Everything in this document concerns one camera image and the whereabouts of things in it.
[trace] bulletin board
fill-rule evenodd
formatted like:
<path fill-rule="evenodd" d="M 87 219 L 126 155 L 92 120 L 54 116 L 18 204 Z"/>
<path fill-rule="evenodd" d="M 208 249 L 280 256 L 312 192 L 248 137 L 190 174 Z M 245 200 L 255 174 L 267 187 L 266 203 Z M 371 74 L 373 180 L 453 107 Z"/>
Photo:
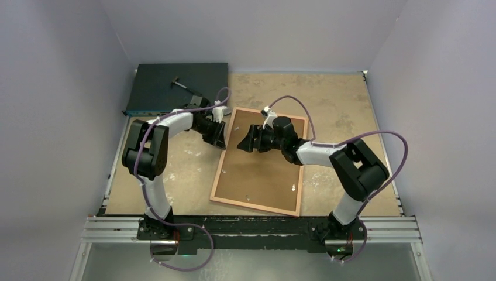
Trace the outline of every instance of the bulletin board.
<path fill-rule="evenodd" d="M 308 120 L 291 118 L 295 132 L 306 138 Z M 252 153 L 237 148 L 251 124 L 263 124 L 259 110 L 234 108 L 226 134 L 227 148 L 221 154 L 213 182 L 212 201 L 299 216 L 303 166 L 291 164 L 280 150 Z"/>

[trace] hammer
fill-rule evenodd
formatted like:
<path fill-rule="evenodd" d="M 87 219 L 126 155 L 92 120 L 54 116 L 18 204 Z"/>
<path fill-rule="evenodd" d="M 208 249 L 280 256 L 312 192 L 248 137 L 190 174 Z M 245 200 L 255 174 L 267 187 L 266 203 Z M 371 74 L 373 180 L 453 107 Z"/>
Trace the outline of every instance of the hammer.
<path fill-rule="evenodd" d="M 191 94 L 194 94 L 194 95 L 199 95 L 200 97 L 202 97 L 202 96 L 203 96 L 200 92 L 195 91 L 195 90 L 193 90 L 193 89 L 189 89 L 189 88 L 188 88 L 188 87 L 186 87 L 185 85 L 182 85 L 181 83 L 179 83 L 179 82 L 178 82 L 178 80 L 179 80 L 179 76 L 176 76 L 176 77 L 174 77 L 174 79 L 172 79 L 172 81 L 171 81 L 171 88 L 172 88 L 172 86 L 173 86 L 174 84 L 176 84 L 176 85 L 178 85 L 179 87 L 181 87 L 181 88 L 185 89 L 186 91 L 190 92 Z"/>

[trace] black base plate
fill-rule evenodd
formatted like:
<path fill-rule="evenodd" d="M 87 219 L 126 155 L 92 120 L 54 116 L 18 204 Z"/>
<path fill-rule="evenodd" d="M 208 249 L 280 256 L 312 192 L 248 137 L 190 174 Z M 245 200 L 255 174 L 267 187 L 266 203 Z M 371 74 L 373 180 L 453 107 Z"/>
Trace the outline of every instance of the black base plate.
<path fill-rule="evenodd" d="M 174 215 L 168 217 L 174 223 L 190 223 L 204 227 L 213 237 L 215 249 L 244 250 L 306 250 L 309 253 L 337 254 L 344 245 L 324 245 L 325 240 L 343 240 L 353 233 L 354 239 L 364 238 L 359 222 L 353 223 L 346 232 L 336 233 L 328 228 L 327 217 L 247 217 Z M 138 240 L 174 239 L 175 227 L 168 227 L 157 220 L 140 220 Z M 180 234 L 179 255 L 194 255 L 198 249 L 210 249 L 206 233 L 196 227 L 178 227 Z"/>

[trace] white wall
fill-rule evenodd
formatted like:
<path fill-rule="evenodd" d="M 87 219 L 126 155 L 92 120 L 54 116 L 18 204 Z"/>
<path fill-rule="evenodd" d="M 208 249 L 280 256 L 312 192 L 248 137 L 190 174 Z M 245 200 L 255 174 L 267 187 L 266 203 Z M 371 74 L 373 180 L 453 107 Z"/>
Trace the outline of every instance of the white wall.
<path fill-rule="evenodd" d="M 496 276 L 495 15 L 491 0 L 409 0 L 367 76 L 381 128 L 409 140 L 398 191 L 435 280 Z"/>
<path fill-rule="evenodd" d="M 0 2 L 0 280 L 67 280 L 132 78 L 98 0 Z"/>
<path fill-rule="evenodd" d="M 407 0 L 102 0 L 139 63 L 234 71 L 368 69 Z"/>

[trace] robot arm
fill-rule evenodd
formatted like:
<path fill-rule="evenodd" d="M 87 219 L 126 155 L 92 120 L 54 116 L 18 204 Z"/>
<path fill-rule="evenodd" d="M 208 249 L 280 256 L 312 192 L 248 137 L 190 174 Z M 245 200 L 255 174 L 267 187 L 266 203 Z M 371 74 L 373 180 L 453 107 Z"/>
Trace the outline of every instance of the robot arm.
<path fill-rule="evenodd" d="M 337 232 L 348 228 L 367 197 L 389 178 L 384 164 L 361 139 L 342 146 L 312 143 L 298 137 L 289 118 L 277 116 L 269 107 L 262 115 L 266 117 L 264 125 L 251 125 L 237 148 L 247 152 L 278 149 L 296 165 L 333 167 L 345 193 L 329 214 L 329 227 Z"/>
<path fill-rule="evenodd" d="M 193 96 L 186 108 L 204 107 L 208 100 L 203 97 Z M 154 206 L 155 212 L 165 218 L 170 212 L 170 204 L 167 200 L 162 173 L 167 164 L 168 140 L 182 131 L 197 131 L 202 135 L 203 141 L 218 148 L 225 149 L 224 127 L 222 118 L 214 120 L 213 115 L 228 114 L 229 108 L 220 107 L 217 112 L 181 112 L 172 115 L 159 123 L 151 130 L 147 142 L 149 148 L 144 148 L 138 163 L 138 175 L 142 176 L 145 182 L 145 189 L 150 205 Z M 122 164 L 127 167 L 130 174 L 133 174 L 135 161 L 140 149 L 141 141 L 149 126 L 155 120 L 141 121 L 135 120 L 131 123 L 126 145 L 122 154 Z M 155 216 L 146 210 L 145 214 L 155 219 Z"/>

